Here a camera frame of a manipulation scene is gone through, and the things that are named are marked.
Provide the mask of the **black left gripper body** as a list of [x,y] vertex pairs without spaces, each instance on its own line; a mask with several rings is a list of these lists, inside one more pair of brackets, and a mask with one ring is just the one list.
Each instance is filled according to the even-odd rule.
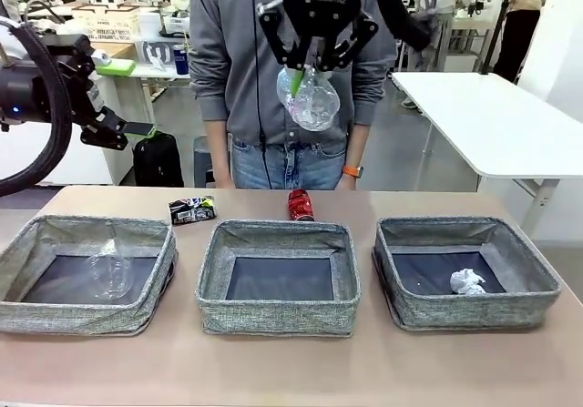
[[[74,63],[58,64],[66,95],[73,110],[73,121],[84,126],[99,120],[103,99],[86,69]],[[3,114],[22,122],[51,122],[51,104],[45,80],[34,63],[13,63],[1,68],[1,109]]]

